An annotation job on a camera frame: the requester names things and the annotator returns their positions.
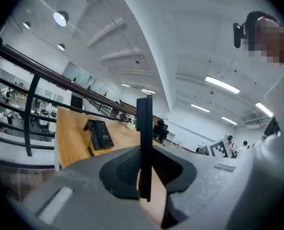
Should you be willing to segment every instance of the wooden table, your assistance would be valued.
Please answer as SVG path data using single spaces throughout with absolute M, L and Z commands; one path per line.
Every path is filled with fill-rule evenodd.
M 83 130 L 88 119 L 101 120 L 106 123 L 114 147 L 94 150 L 93 144 L 90 142 L 91 132 Z M 128 129 L 126 124 L 126 122 L 81 114 L 59 107 L 57 115 L 57 141 L 62 167 L 64 168 L 76 161 L 90 158 L 90 153 L 87 150 L 89 143 L 95 156 L 140 145 L 140 132 Z M 153 145 L 160 144 L 153 140 Z

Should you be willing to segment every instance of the air conditioner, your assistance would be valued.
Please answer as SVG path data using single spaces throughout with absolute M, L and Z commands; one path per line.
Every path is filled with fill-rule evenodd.
M 257 128 L 262 128 L 260 124 L 252 124 L 252 125 L 247 125 L 249 129 L 257 129 Z

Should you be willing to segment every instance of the cable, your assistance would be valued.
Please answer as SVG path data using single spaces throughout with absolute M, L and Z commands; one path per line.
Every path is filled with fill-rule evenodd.
M 91 138 L 90 141 L 89 141 L 89 145 L 88 145 L 87 149 L 88 149 L 88 151 L 89 151 L 91 157 L 94 157 L 95 155 L 94 155 L 94 153 L 93 153 L 93 151 L 92 151 L 92 149 L 91 149 L 91 147 L 90 147 L 91 140 L 92 140 L 92 138 Z
M 227 73 L 225 74 L 225 76 L 218 76 L 217 74 L 220 73 L 220 71 L 217 71 L 217 72 L 215 73 L 215 76 L 218 77 L 218 78 L 221 78 L 221 80 L 224 80 L 225 77 L 228 75 L 229 70 L 230 70 L 230 68 L 228 69 L 228 71 L 227 71 Z

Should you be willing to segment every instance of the railing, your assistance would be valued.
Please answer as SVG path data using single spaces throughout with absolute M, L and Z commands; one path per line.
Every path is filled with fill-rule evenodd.
M 43 102 L 51 103 L 53 106 L 60 106 L 60 107 L 68 108 L 75 112 L 85 113 L 88 115 L 108 118 L 111 120 L 117 120 L 121 122 L 128 122 L 128 120 L 124 119 L 127 113 L 135 115 L 135 112 L 133 112 L 132 110 L 124 108 L 123 106 L 119 105 L 118 103 L 115 103 L 114 101 L 107 99 L 104 96 L 88 91 L 82 88 L 81 86 L 70 82 L 68 79 L 64 78 L 62 75 L 57 74 L 54 71 L 51 71 L 47 67 L 35 62 L 34 60 L 28 58 L 27 56 L 21 54 L 20 52 L 14 50 L 13 48 L 9 46 L 4 46 L 4 45 L 0 46 L 0 56 L 6 59 L 7 61 L 34 74 L 29 90 L 21 88 L 17 86 L 16 84 L 13 84 L 0 77 L 0 83 L 7 85 L 12 89 L 17 90 L 27 95 L 25 109 L 16 108 L 15 106 L 9 105 L 9 103 L 4 103 L 3 101 L 0 101 L 0 107 L 9 109 L 15 113 L 19 113 L 20 116 L 24 116 L 24 128 L 17 127 L 17 126 L 0 121 L 0 127 L 5 127 L 9 130 L 16 130 L 19 132 L 23 132 L 24 143 L 18 142 L 15 140 L 8 140 L 2 137 L 0 137 L 0 141 L 9 143 L 12 145 L 16 145 L 16 146 L 25 147 L 26 153 L 28 156 L 32 156 L 32 149 L 45 149 L 45 150 L 54 149 L 53 146 L 41 146 L 41 145 L 31 144 L 30 135 L 36 135 L 36 136 L 47 137 L 47 138 L 55 137 L 55 132 L 37 132 L 37 131 L 30 130 L 30 118 L 31 117 L 37 120 L 45 120 L 48 122 L 56 123 L 56 118 L 47 117 L 47 116 L 43 116 L 43 115 L 39 115 L 39 114 L 35 114 L 31 112 L 34 98 L 41 100 Z M 83 109 L 73 107 L 73 106 L 70 106 L 64 103 L 60 103 L 55 100 L 46 98 L 44 96 L 35 94 L 40 78 L 43 78 L 57 86 L 60 86 L 66 90 L 70 90 L 74 93 L 77 93 L 83 96 L 91 104 L 93 104 L 94 106 L 97 106 L 98 110 L 101 111 L 103 114 L 83 110 Z M 112 113 L 109 107 L 110 108 L 112 107 L 113 110 L 116 110 L 115 113 Z

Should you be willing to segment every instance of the white ceiling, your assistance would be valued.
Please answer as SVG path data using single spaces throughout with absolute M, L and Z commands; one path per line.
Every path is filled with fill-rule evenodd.
M 279 17 L 270 3 L 267 0 L 166 1 L 166 12 L 174 23 L 171 35 L 176 39 L 177 75 L 172 86 L 176 102 L 200 105 L 211 110 L 212 115 L 238 123 L 264 116 L 255 103 L 263 99 L 284 69 L 236 49 L 232 24 L 243 23 L 247 14 L 255 10 Z M 69 14 L 69 23 L 64 28 L 52 16 L 58 10 Z M 67 49 L 64 54 L 69 50 L 76 50 L 81 57 L 92 53 L 120 83 L 164 95 L 150 62 L 137 44 L 137 35 L 120 14 L 109 0 L 22 0 L 12 19 L 20 28 L 23 22 L 30 21 L 31 33 L 50 45 L 56 46 L 60 43 L 56 40 L 64 38 Z M 206 83 L 207 75 L 239 88 L 240 93 L 228 93 Z

